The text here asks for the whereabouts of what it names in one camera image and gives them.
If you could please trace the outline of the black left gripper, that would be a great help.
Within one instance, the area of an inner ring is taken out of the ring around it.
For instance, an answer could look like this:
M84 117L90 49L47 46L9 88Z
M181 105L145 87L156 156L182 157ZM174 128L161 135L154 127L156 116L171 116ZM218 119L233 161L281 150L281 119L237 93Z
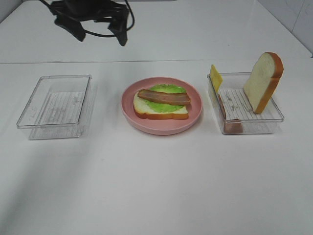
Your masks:
M121 46L127 37L127 19L130 13L124 4L112 0L59 0L50 4L56 17L54 23L82 42L86 33L80 22L110 22L108 30L113 33Z

